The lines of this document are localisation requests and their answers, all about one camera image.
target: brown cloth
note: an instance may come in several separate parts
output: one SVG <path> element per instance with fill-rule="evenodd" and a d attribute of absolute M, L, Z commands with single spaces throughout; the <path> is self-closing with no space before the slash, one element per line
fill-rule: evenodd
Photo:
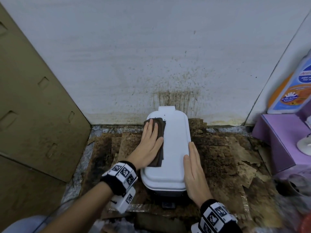
<path fill-rule="evenodd" d="M 150 121 L 150 119 L 146 120 L 144 122 L 144 126 L 149 121 Z M 158 139 L 159 137 L 163 137 L 163 135 L 164 135 L 164 129 L 165 129 L 166 122 L 163 121 L 162 118 L 153 118 L 152 131 L 153 131 L 156 123 L 158 124 L 158 137 L 157 137 L 157 139 Z M 163 157 L 163 144 L 162 144 L 161 148 L 159 149 L 158 153 L 156 154 L 155 159 L 151 162 L 151 164 L 148 165 L 148 167 L 161 167 L 163 159 L 164 159 L 164 157 Z"/>

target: white plastic lid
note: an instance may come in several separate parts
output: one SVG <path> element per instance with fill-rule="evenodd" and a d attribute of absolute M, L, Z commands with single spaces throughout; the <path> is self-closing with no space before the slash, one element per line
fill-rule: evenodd
<path fill-rule="evenodd" d="M 175 106 L 160 106 L 147 119 L 162 118 L 166 121 L 164 130 L 163 157 L 161 167 L 146 167 L 141 170 L 142 182 L 151 190 L 185 191 L 185 154 L 189 154 L 191 141 L 188 117 Z"/>

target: mold stain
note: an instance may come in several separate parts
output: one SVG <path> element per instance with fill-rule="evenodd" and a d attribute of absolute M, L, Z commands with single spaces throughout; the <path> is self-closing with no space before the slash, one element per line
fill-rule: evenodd
<path fill-rule="evenodd" d="M 157 102 L 160 106 L 175 106 L 177 110 L 184 112 L 186 115 L 192 115 L 196 112 L 196 103 L 199 96 L 198 91 L 159 91 L 154 95 L 155 105 Z"/>

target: plastic bottle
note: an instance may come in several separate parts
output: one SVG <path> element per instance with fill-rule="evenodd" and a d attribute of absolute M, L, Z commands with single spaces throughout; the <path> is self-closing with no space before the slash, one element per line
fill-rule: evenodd
<path fill-rule="evenodd" d="M 269 100 L 268 114 L 296 113 L 311 99 L 311 50 Z"/>

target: cardboard panel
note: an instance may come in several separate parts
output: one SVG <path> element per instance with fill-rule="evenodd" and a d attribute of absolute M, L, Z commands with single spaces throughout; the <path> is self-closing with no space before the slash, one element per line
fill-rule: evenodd
<path fill-rule="evenodd" d="M 19 219 L 49 215 L 66 183 L 0 156 L 0 232 Z"/>
<path fill-rule="evenodd" d="M 90 125 L 0 5 L 0 152 L 68 182 Z"/>

